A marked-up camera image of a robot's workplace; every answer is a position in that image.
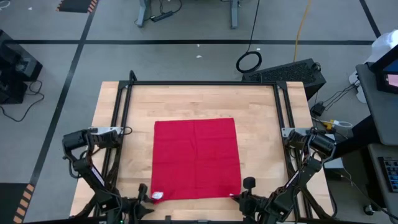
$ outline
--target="red cloth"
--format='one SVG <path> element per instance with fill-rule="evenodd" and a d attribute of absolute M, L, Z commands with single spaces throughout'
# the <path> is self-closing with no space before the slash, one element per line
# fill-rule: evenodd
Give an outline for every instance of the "red cloth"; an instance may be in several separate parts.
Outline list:
<path fill-rule="evenodd" d="M 233 118 L 155 122 L 151 195 L 157 202 L 241 193 Z"/>

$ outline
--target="black metal frame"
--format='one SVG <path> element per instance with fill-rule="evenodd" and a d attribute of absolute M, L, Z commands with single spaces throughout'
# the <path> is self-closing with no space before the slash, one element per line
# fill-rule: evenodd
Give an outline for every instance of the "black metal frame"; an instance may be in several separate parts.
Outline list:
<path fill-rule="evenodd" d="M 286 106 L 286 111 L 287 111 L 287 118 L 289 120 L 289 126 L 290 128 L 294 128 L 294 119 L 293 119 L 293 113 L 292 113 L 292 108 L 290 106 L 290 99 L 289 99 L 289 94 L 287 91 L 287 84 L 286 82 L 224 82 L 224 81 L 216 81 L 216 82 L 203 82 L 203 81 L 137 81 L 135 75 L 133 76 L 130 74 L 131 80 L 129 81 L 119 81 L 118 85 L 118 92 L 116 94 L 116 101 L 114 105 L 114 111 L 113 111 L 113 116 L 111 120 L 111 126 L 116 126 L 117 119 L 118 119 L 118 113 L 119 113 L 119 108 L 120 108 L 120 103 L 121 103 L 121 97 L 122 97 L 122 92 L 125 88 L 127 88 L 127 93 L 126 93 L 126 99 L 124 100 L 124 108 L 123 108 L 123 115 L 122 115 L 122 121 L 121 121 L 121 126 L 126 127 L 127 123 L 127 114 L 129 111 L 129 103 L 131 99 L 131 94 L 132 94 L 132 87 L 134 85 L 253 85 L 253 86 L 272 86 L 274 89 L 274 96 L 275 96 L 275 104 L 277 108 L 277 114 L 278 114 L 278 120 L 279 120 L 279 126 L 280 126 L 280 136 L 282 140 L 282 145 L 284 146 L 283 143 L 283 138 L 282 138 L 282 128 L 285 128 L 285 123 L 284 123 L 284 118 L 282 114 L 282 107 L 280 103 L 280 98 L 279 98 L 279 87 L 283 90 L 284 94 L 284 101 L 285 101 L 285 106 Z M 114 158 L 113 166 L 108 173 L 108 166 L 109 166 L 109 160 L 111 158 L 111 150 L 112 149 L 106 149 L 105 152 L 105 157 L 104 157 L 104 165 L 102 169 L 102 176 L 104 177 L 105 180 L 111 181 L 111 186 L 115 187 L 116 186 L 116 180 L 118 178 L 118 169 L 119 169 L 119 163 L 120 163 L 120 155 L 122 151 L 122 146 L 121 144 L 120 147 L 116 148 L 116 155 Z M 285 155 L 285 164 L 287 166 L 288 170 L 288 176 L 291 178 L 291 176 L 294 174 L 294 167 L 292 165 L 292 160 L 291 156 L 289 154 L 288 149 L 285 149 L 284 147 L 284 155 Z M 295 151 L 295 160 L 297 165 L 299 166 L 301 163 L 301 160 L 299 159 L 300 154 Z M 312 217 L 312 210 L 310 207 L 310 204 L 308 200 L 303 197 L 304 199 L 304 205 L 305 205 L 305 213 L 306 216 L 309 218 L 303 218 L 300 216 L 300 211 L 299 211 L 299 205 L 297 198 L 295 198 L 295 204 L 296 206 L 294 207 L 295 210 L 295 218 L 299 222 L 307 222 L 307 223 L 354 223 L 354 222 L 344 222 L 344 221 L 339 221 L 339 220 L 321 220 L 321 219 L 314 219 Z M 99 210 L 98 208 L 95 209 L 95 216 L 99 216 Z M 163 221 L 163 220 L 141 220 L 140 223 L 145 223 L 145 224 L 151 224 L 151 223 L 200 223 L 201 221 L 195 221 L 195 220 L 169 220 L 169 221 Z M 211 221 L 208 220 L 206 221 L 207 224 L 209 223 L 222 223 L 222 224 L 240 224 L 242 222 L 240 221 Z"/>

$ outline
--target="gray floor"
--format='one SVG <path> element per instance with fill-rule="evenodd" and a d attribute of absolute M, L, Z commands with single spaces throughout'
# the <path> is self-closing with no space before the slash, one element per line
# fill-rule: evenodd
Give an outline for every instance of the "gray floor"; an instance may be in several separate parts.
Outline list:
<path fill-rule="evenodd" d="M 182 0 L 182 10 L 160 22 L 146 22 L 142 29 L 133 22 L 138 0 L 101 0 L 88 40 L 165 40 L 165 39 L 248 39 L 254 19 L 255 0 L 242 0 L 239 27 L 229 29 L 229 3 L 217 0 Z M 87 14 L 56 12 L 60 0 L 12 0 L 0 11 L 0 29 L 17 40 L 79 40 Z M 254 39 L 294 40 L 307 1 L 261 1 Z M 395 0 L 367 0 L 374 20 L 383 32 L 398 28 L 394 16 Z M 178 7 L 178 1 L 165 1 L 165 11 Z M 159 14 L 153 1 L 152 12 Z M 358 0 L 313 0 L 304 23 L 302 40 L 375 40 Z M 0 182 L 29 182 L 77 45 L 24 45 L 44 68 L 39 80 L 44 83 L 43 102 L 35 105 L 26 119 L 13 123 L 0 115 L 7 127 L 0 134 Z M 262 68 L 293 60 L 293 45 L 253 45 L 263 56 Z M 91 124 L 102 81 L 126 79 L 133 69 L 140 80 L 240 80 L 234 68 L 247 45 L 85 45 L 73 76 L 60 119 L 37 184 L 26 222 L 66 218 L 72 204 L 76 180 L 68 175 L 62 160 L 64 134 Z M 364 62 L 370 45 L 299 45 L 297 59 L 313 58 L 321 63 L 327 84 L 317 101 L 348 86 L 348 75 Z M 252 64 L 250 58 L 244 66 Z M 323 119 L 353 124 L 369 115 L 353 90 L 322 116 Z M 8 113 L 22 116 L 34 96 L 21 105 L 5 106 Z M 357 222 L 387 223 L 384 214 L 368 217 L 362 212 L 367 201 L 347 182 L 329 182 L 336 195 L 337 217 Z"/>

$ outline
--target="wooden table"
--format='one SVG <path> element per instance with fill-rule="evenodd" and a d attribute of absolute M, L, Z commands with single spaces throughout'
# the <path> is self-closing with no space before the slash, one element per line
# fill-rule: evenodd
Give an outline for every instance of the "wooden table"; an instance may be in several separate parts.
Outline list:
<path fill-rule="evenodd" d="M 287 84 L 296 128 L 312 127 L 303 84 Z M 93 126 L 109 126 L 111 123 L 117 87 L 118 82 L 102 83 Z M 288 127 L 282 91 L 280 100 Z M 155 121 L 211 118 L 234 118 L 241 175 L 242 178 L 256 178 L 254 194 L 269 196 L 286 183 L 288 177 L 271 86 L 138 85 L 132 88 L 127 118 L 132 134 L 124 137 L 119 166 L 116 187 L 121 195 L 136 197 L 140 183 L 150 187 Z M 101 150 L 93 156 L 98 170 L 102 168 L 104 152 Z M 331 215 L 333 209 L 324 171 L 314 175 L 307 186 L 317 202 Z M 87 183 L 79 179 L 70 215 L 77 214 L 93 194 Z M 299 204 L 301 216 L 305 217 L 301 197 Z M 147 220 L 164 220 L 166 215 L 171 215 L 173 220 L 239 221 L 243 218 L 238 204 L 230 198 L 174 200 L 148 205 L 147 208 L 155 209 L 154 213 L 144 217 Z"/>

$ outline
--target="yellow cable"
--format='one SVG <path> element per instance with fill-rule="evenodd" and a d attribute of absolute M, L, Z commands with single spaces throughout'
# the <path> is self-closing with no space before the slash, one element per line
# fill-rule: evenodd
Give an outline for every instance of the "yellow cable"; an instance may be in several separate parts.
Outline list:
<path fill-rule="evenodd" d="M 305 20 L 305 18 L 306 18 L 306 16 L 307 16 L 308 10 L 310 9 L 311 1 L 312 1 L 312 0 L 308 0 L 308 4 L 307 4 L 307 6 L 306 6 L 306 8 L 305 8 L 305 12 L 304 12 L 303 19 L 301 20 L 300 27 L 298 28 L 298 31 L 297 31 L 296 43 L 295 43 L 295 45 L 294 45 L 294 58 L 293 58 L 293 62 L 296 61 L 296 57 L 297 57 L 297 44 L 298 44 L 298 42 L 299 42 L 299 37 L 300 37 L 300 33 L 301 33 L 301 28 L 303 27 L 304 20 Z"/>

